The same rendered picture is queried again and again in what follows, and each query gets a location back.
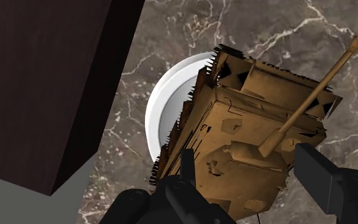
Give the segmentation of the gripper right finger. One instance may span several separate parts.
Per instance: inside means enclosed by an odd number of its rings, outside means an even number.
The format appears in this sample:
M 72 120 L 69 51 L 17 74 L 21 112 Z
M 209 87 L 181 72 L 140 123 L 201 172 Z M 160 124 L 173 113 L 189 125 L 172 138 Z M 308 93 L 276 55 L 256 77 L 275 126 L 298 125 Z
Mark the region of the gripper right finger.
M 336 224 L 358 224 L 358 170 L 338 167 L 308 143 L 295 146 L 294 175 Z

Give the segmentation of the dark brown robot stand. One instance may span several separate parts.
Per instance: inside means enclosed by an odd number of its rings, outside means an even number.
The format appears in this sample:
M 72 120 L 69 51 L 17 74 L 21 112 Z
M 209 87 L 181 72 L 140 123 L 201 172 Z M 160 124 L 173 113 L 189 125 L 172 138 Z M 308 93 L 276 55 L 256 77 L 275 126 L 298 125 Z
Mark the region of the dark brown robot stand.
M 0 0 L 0 179 L 51 195 L 98 150 L 145 0 Z

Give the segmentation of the white plate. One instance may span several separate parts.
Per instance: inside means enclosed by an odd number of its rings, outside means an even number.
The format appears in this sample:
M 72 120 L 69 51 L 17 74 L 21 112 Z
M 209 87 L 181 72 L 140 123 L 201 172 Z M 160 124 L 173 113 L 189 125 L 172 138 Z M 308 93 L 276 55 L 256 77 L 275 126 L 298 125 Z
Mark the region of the white plate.
M 195 85 L 198 71 L 212 57 L 210 52 L 192 55 L 168 69 L 155 85 L 146 106 L 145 133 L 149 154 L 156 161 L 161 146 L 180 117 L 182 104 Z

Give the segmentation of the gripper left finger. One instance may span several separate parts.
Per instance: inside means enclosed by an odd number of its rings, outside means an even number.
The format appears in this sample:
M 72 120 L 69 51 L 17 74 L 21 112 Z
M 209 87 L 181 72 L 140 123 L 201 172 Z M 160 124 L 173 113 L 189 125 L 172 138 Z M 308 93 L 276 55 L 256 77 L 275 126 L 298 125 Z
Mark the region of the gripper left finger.
M 181 151 L 180 174 L 158 182 L 154 193 L 131 188 L 115 198 L 99 224 L 235 224 L 195 188 L 192 149 Z

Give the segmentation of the wooden stick tool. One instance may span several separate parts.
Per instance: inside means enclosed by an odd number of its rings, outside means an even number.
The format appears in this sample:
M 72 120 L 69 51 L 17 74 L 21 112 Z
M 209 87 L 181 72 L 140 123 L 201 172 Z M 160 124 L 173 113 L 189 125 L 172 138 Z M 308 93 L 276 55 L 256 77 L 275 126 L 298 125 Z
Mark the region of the wooden stick tool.
M 294 125 L 295 121 L 302 115 L 309 105 L 313 102 L 318 94 L 326 87 L 326 85 L 335 77 L 343 65 L 351 58 L 351 56 L 358 51 L 358 35 L 354 36 L 350 46 L 346 52 L 337 60 L 335 65 L 323 77 L 320 83 L 314 88 L 306 100 L 299 106 L 299 108 L 287 119 L 287 121 L 279 129 L 275 129 L 259 146 L 260 154 L 266 158 L 283 140 L 288 130 Z

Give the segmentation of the brown cardboard box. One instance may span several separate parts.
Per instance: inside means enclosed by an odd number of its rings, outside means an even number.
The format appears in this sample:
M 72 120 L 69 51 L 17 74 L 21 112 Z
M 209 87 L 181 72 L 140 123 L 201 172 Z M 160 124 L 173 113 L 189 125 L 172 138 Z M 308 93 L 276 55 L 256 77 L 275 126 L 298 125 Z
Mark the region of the brown cardboard box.
M 179 174 L 180 153 L 194 153 L 197 190 L 234 220 L 265 212 L 286 187 L 298 143 L 326 138 L 323 119 L 341 102 L 321 90 L 271 152 L 259 145 L 303 104 L 319 82 L 218 45 L 162 145 L 149 182 Z

